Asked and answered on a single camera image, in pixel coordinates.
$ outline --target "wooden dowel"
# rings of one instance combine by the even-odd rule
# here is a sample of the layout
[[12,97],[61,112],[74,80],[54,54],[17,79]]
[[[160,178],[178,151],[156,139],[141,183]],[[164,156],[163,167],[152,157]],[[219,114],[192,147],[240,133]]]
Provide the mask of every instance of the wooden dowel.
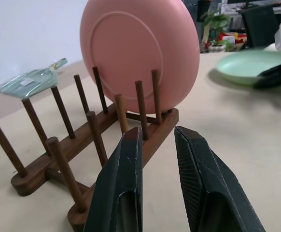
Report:
[[75,137],[73,127],[72,127],[71,122],[69,120],[68,113],[67,113],[67,111],[64,107],[64,104],[63,104],[63,101],[62,101],[62,98],[60,96],[60,93],[59,93],[59,90],[58,90],[57,86],[51,87],[51,90],[52,90],[52,93],[54,95],[54,98],[55,98],[55,101],[57,103],[60,114],[62,116],[64,125],[65,125],[65,127],[66,127],[66,129],[69,133],[69,137],[70,137],[70,139],[75,139],[76,137]]
[[147,126],[144,92],[142,89],[142,81],[136,81],[135,85],[136,85],[137,101],[139,104],[139,111],[140,111],[142,138],[143,138],[143,140],[148,140],[149,133],[148,133],[148,126]]
[[157,123],[160,125],[162,123],[161,107],[160,107],[160,91],[159,91],[159,78],[158,71],[152,70],[152,84],[154,87],[154,99],[155,99],[155,117]]
[[46,143],[46,140],[47,140],[47,136],[45,134],[45,131],[39,121],[39,118],[38,116],[36,115],[35,113],[35,110],[33,109],[33,106],[31,104],[31,101],[29,98],[25,98],[22,100],[23,102],[23,105],[29,115],[29,118],[31,119],[31,122],[40,138],[40,141],[42,142],[44,148],[45,148],[45,151],[47,153],[48,156],[51,156],[50,155],[50,152],[49,152],[49,149],[48,149],[48,146],[47,146],[47,143]]
[[105,114],[107,114],[108,109],[107,109],[107,105],[106,105],[106,101],[105,101],[105,96],[104,96],[103,87],[102,87],[102,83],[101,83],[100,74],[98,72],[98,68],[93,67],[92,70],[93,70],[94,77],[96,79],[96,84],[97,84],[97,87],[98,87],[98,94],[100,96],[103,112]]
[[129,130],[129,126],[127,124],[127,119],[126,119],[126,110],[123,105],[121,94],[115,95],[115,99],[116,99],[117,114],[120,123],[121,133],[123,134]]
[[95,144],[96,149],[97,149],[98,158],[100,160],[100,163],[101,163],[102,167],[104,167],[108,158],[107,158],[107,155],[106,155],[106,151],[105,151],[104,143],[103,143],[103,140],[102,140],[101,132],[100,132],[100,129],[98,127],[98,121],[97,121],[96,113],[93,112],[93,111],[90,111],[86,114],[86,117],[87,117],[87,120],[88,120],[88,123],[89,123],[89,127],[91,129],[91,133],[93,135],[93,140],[94,140],[94,144]]
[[80,213],[84,212],[87,209],[87,205],[77,186],[76,180],[75,180],[72,170],[68,164],[68,161],[67,161],[66,157],[63,155],[63,151],[59,144],[58,138],[57,137],[49,138],[47,140],[47,144],[48,144],[49,149],[51,150],[51,154],[54,157],[54,159],[59,167],[59,170],[67,184],[67,187],[69,188],[72,198],[74,199],[75,204],[77,205],[78,211]]
[[[46,178],[55,180],[56,182],[58,182],[62,185],[65,185],[65,186],[67,185],[62,174],[53,169],[47,168],[45,170],[45,176],[46,176]],[[84,194],[87,190],[89,190],[89,187],[87,187],[86,185],[83,185],[82,183],[79,183],[76,181],[76,184],[77,184],[81,194]]]
[[10,161],[12,162],[12,164],[14,165],[15,169],[18,171],[18,174],[21,177],[25,177],[28,174],[28,172],[26,171],[24,165],[18,158],[17,154],[15,153],[14,149],[12,148],[10,142],[7,140],[1,128],[0,128],[0,145],[3,148],[4,152],[6,153],[6,155],[8,156],[8,158],[10,159]]
[[89,110],[89,107],[88,107],[86,95],[84,94],[84,88],[83,88],[83,85],[82,85],[81,78],[79,77],[79,75],[74,75],[74,80],[75,80],[75,83],[76,83],[76,86],[77,86],[79,97],[81,98],[81,101],[82,101],[84,113],[86,114],[90,110]]

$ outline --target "black chair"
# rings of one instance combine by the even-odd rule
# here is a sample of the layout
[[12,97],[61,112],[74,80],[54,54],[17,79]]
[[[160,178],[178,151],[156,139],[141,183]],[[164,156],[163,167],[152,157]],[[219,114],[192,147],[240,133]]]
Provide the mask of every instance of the black chair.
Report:
[[279,23],[271,5],[244,9],[240,13],[249,47],[266,47],[275,42]]

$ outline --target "table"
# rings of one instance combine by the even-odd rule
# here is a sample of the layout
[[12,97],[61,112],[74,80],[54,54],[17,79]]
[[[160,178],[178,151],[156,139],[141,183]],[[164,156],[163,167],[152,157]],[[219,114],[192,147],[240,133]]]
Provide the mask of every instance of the table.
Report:
[[[281,14],[281,6],[279,6],[279,7],[273,7],[272,9],[274,10],[274,12],[275,12],[276,15]],[[230,17],[234,17],[234,16],[239,16],[239,15],[240,15],[240,14],[239,14],[237,11],[235,11],[235,10],[232,10],[232,11],[225,10],[225,11],[223,12],[223,14],[228,15],[228,16],[230,16]]]
[[[178,125],[196,130],[207,139],[237,176],[266,231],[281,232],[281,94],[234,88],[221,79],[211,69],[227,55],[201,54],[195,86],[177,107]],[[101,111],[92,80],[84,79],[83,85],[90,109]],[[73,127],[86,122],[76,86],[60,93]],[[52,96],[35,102],[34,107],[49,137],[62,139],[67,135]],[[0,126],[25,165],[43,152],[24,109],[0,119]],[[119,124],[102,137],[110,155],[121,137]],[[76,180],[90,186],[100,171],[94,145],[70,165]],[[67,212],[73,201],[67,190],[46,182],[32,195],[20,197],[10,184],[13,172],[0,148],[0,232],[71,232]],[[143,170],[143,227],[144,232],[189,231],[173,133]]]

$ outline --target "pink plate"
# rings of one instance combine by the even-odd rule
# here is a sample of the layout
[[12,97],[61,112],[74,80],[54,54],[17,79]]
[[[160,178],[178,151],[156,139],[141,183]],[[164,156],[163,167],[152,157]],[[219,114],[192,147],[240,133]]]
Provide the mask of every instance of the pink plate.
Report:
[[178,105],[197,76],[197,31],[181,0],[90,0],[80,41],[91,77],[97,66],[105,96],[114,102],[115,94],[122,94],[132,112],[139,112],[138,80],[146,113],[155,112],[151,70],[159,71],[162,111]]

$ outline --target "clear plastic bag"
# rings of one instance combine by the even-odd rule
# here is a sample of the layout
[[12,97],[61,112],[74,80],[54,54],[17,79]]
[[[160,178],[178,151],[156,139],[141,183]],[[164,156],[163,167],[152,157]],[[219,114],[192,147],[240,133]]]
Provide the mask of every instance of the clear plastic bag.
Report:
[[33,70],[17,76],[0,87],[0,92],[18,98],[28,98],[58,84],[56,70],[67,63],[63,58],[45,69]]

